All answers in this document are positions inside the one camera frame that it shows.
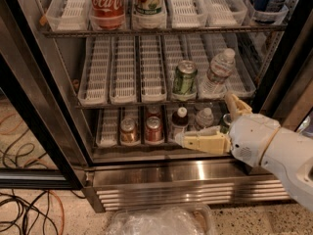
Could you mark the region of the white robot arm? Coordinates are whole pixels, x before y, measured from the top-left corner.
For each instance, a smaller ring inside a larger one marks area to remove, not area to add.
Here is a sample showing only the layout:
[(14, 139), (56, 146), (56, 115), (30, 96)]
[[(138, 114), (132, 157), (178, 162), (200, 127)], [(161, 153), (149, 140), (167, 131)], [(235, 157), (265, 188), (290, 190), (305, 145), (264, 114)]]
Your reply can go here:
[(231, 124), (226, 134), (213, 126), (200, 131), (180, 132), (175, 142), (183, 148), (213, 154), (229, 152), (251, 167), (274, 174), (289, 196), (313, 211), (313, 139), (281, 127), (235, 94), (224, 96)]

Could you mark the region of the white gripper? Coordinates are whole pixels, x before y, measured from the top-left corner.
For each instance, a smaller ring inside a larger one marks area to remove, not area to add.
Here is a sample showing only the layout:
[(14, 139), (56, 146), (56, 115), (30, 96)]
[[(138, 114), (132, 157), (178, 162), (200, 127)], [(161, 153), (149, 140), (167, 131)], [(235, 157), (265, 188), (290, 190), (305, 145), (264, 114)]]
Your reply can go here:
[(261, 114), (252, 114), (251, 106), (232, 92), (225, 94), (224, 101), (233, 120), (229, 135), (222, 133), (219, 126), (212, 126), (180, 132), (175, 135), (175, 142), (185, 149), (215, 155), (231, 150), (235, 159), (251, 167), (259, 166), (263, 153), (281, 128), (280, 124)]

